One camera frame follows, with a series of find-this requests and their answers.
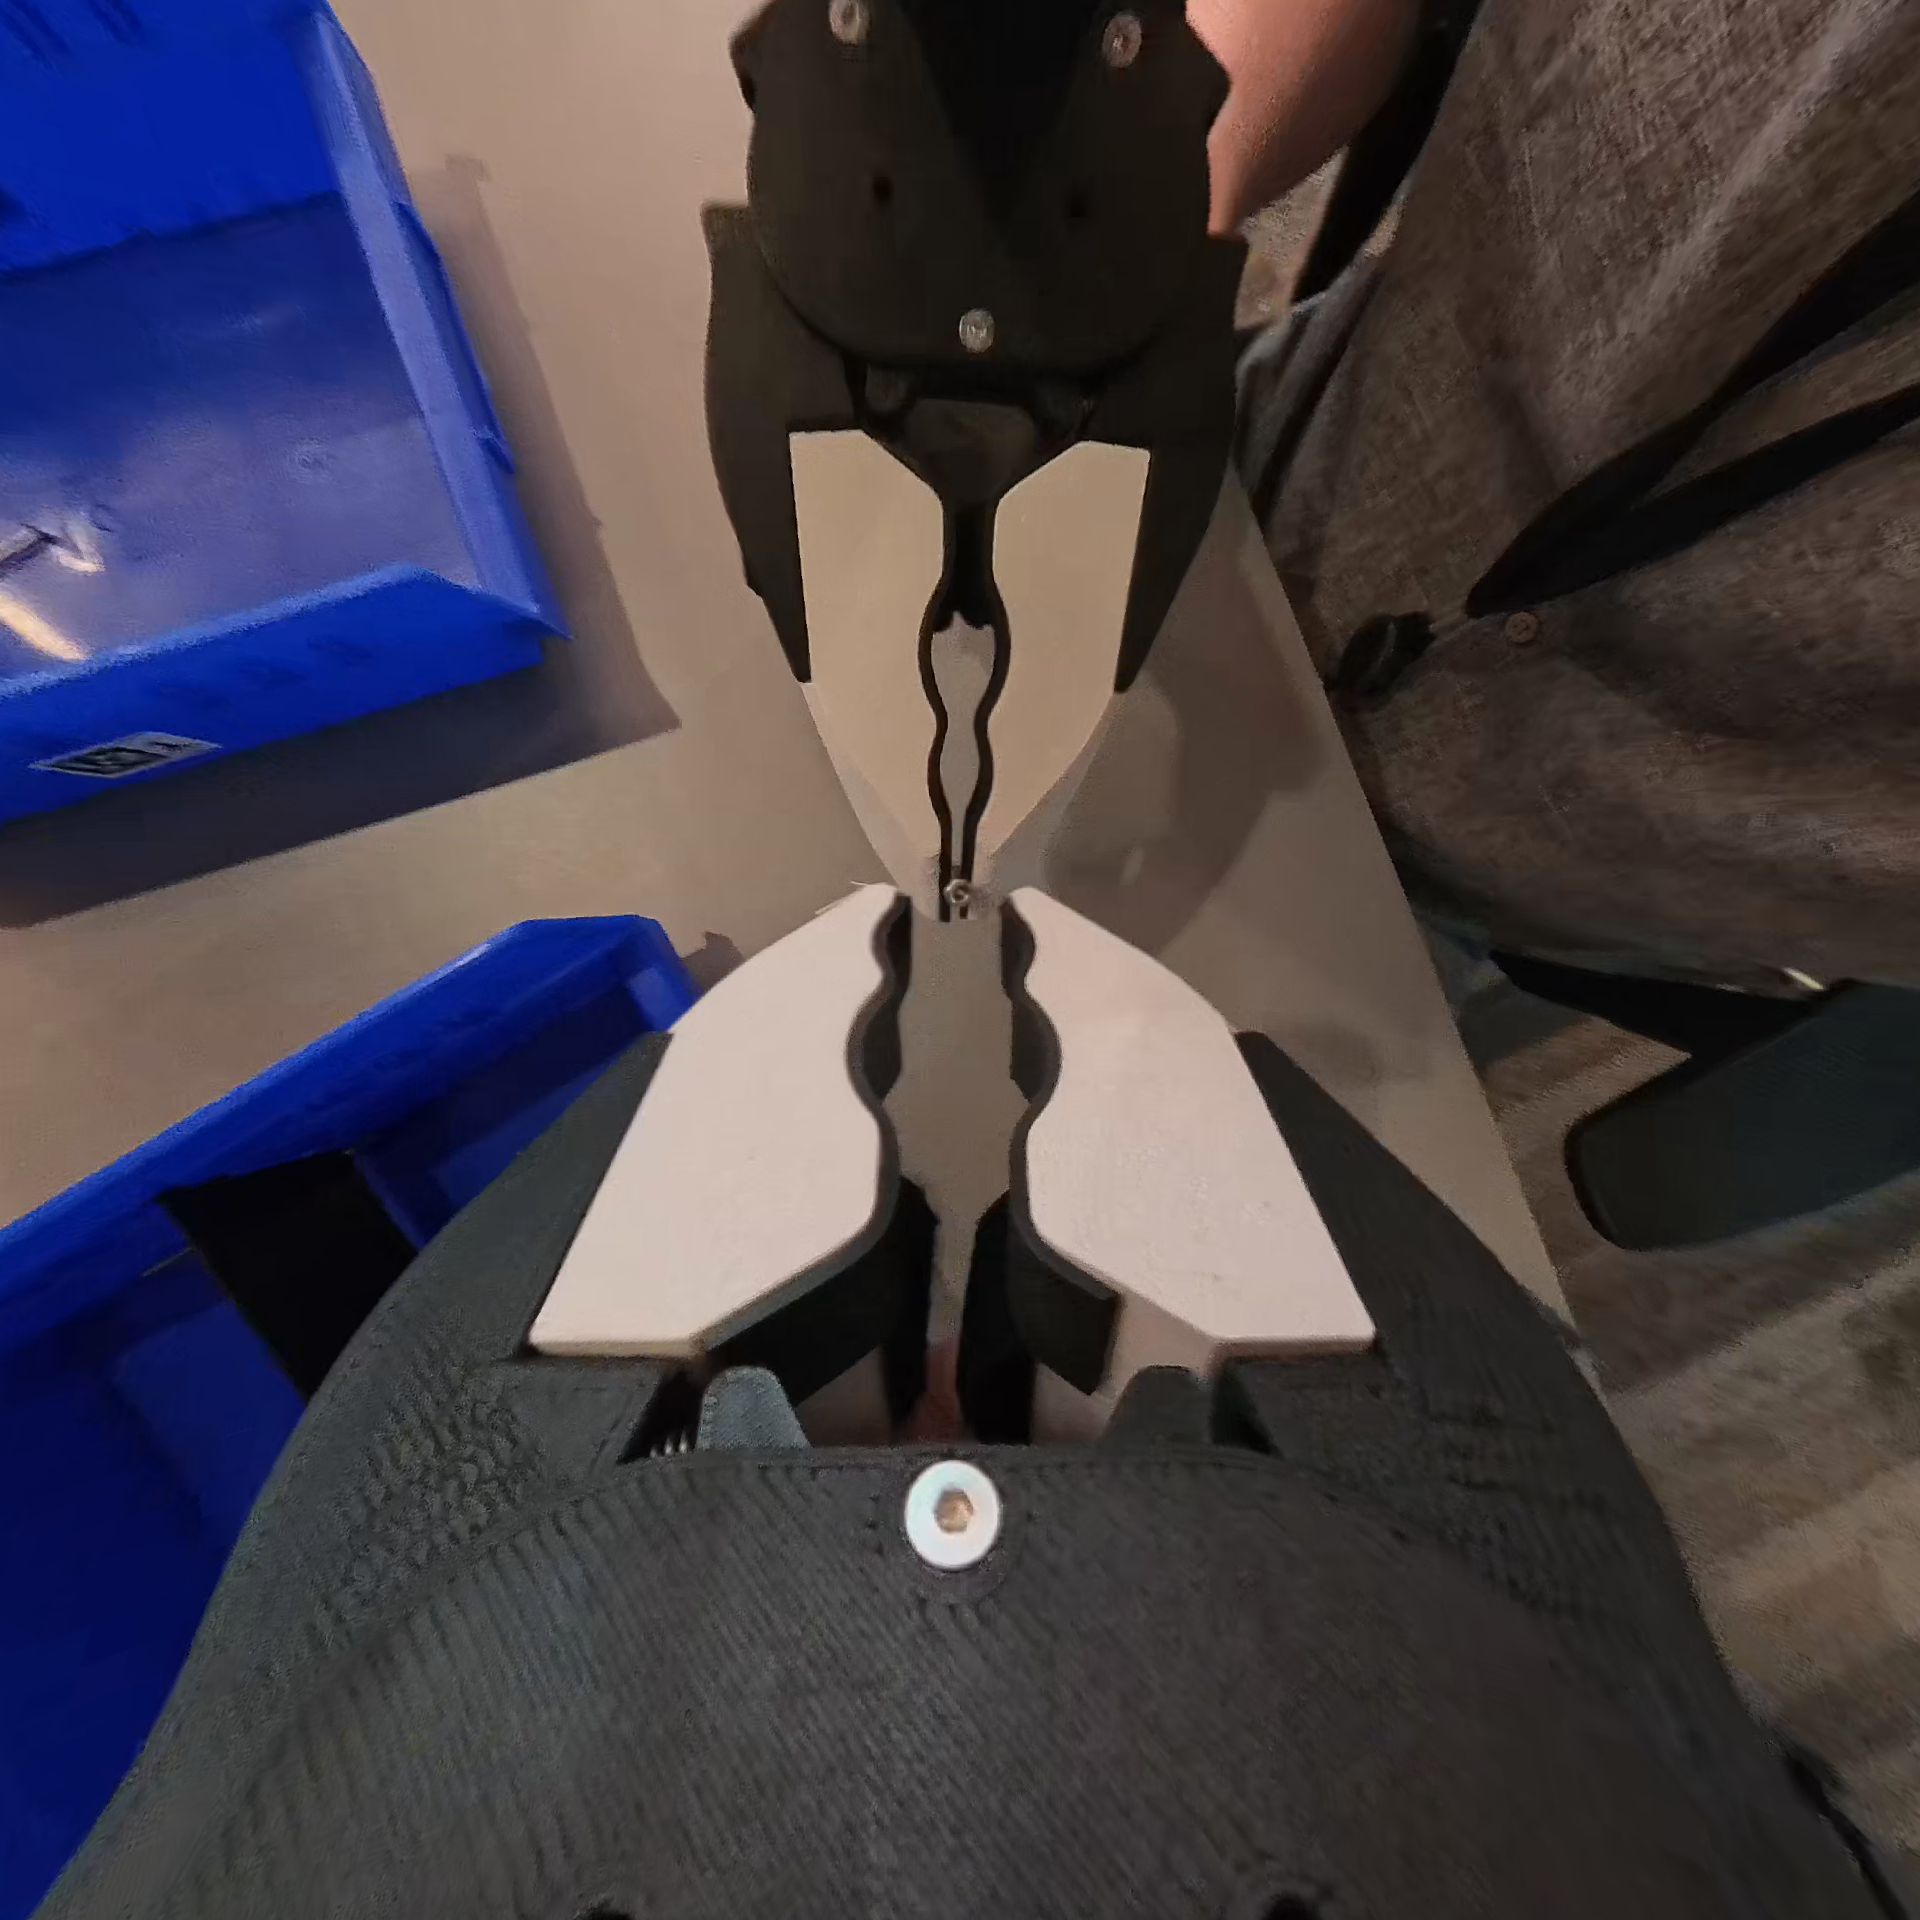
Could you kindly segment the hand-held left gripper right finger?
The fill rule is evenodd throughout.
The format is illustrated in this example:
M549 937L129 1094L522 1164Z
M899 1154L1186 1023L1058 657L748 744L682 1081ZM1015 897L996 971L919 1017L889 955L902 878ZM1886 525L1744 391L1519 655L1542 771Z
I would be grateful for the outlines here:
M1019 1118L958 1331L969 1421L1116 1413L1174 1370L1356 1357L1378 1324L1252 1071L1179 975L1022 887L999 908Z

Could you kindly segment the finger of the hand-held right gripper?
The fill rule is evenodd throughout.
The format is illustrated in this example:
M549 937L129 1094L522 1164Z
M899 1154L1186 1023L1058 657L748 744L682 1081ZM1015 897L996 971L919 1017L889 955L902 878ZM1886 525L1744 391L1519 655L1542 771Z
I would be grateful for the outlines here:
M1074 444L996 505L1005 674L985 718L992 777L971 873L988 894L1044 883L1111 725L1148 467L1139 445Z
M804 700L851 813L902 894L941 887L925 615L946 571L941 498L858 430L789 437L809 678Z

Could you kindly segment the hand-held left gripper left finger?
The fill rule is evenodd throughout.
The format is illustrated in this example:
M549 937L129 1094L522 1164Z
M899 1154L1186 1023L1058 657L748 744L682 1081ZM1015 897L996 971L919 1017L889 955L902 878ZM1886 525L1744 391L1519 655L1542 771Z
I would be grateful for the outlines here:
M539 1357L771 1371L795 1403L878 1371L925 1387L934 1214L902 1177L912 903L859 887L668 1031L529 1330Z

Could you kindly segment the blue plastic bin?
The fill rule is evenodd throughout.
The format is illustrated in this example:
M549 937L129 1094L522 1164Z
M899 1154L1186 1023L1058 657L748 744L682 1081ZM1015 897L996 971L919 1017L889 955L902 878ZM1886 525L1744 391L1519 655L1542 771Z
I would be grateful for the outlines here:
M2 631L5 824L562 637L332 7L2 7L2 528L69 514L104 531L109 645Z

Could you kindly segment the blue bin with black divider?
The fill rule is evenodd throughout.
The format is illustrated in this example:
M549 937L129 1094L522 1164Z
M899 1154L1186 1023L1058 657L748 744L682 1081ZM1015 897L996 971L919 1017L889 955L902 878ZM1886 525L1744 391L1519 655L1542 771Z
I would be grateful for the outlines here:
M696 985L645 918L511 925L2 1227L2 1915L169 1697L301 1394L165 1210L314 1164L414 1253Z

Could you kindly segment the person's right forearm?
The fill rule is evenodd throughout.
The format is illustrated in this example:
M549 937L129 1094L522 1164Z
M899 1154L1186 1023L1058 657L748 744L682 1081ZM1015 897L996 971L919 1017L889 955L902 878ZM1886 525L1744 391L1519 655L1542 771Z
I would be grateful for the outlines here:
M1228 94L1209 131L1209 227L1241 230L1326 167L1389 101L1422 4L1189 4Z

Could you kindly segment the black bin divider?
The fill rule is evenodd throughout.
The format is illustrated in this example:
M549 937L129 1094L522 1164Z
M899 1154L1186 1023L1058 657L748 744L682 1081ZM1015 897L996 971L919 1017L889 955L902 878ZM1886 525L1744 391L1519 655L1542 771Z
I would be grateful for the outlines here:
M159 1210L304 1401L416 1258L345 1148L176 1187Z

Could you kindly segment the person's grey shirt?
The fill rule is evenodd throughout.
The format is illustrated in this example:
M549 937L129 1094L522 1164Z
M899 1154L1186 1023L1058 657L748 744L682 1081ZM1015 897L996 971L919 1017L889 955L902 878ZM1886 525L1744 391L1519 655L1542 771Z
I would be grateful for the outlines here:
M1241 473L1409 894L1715 985L1916 983L1916 7L1422 4L1391 233Z

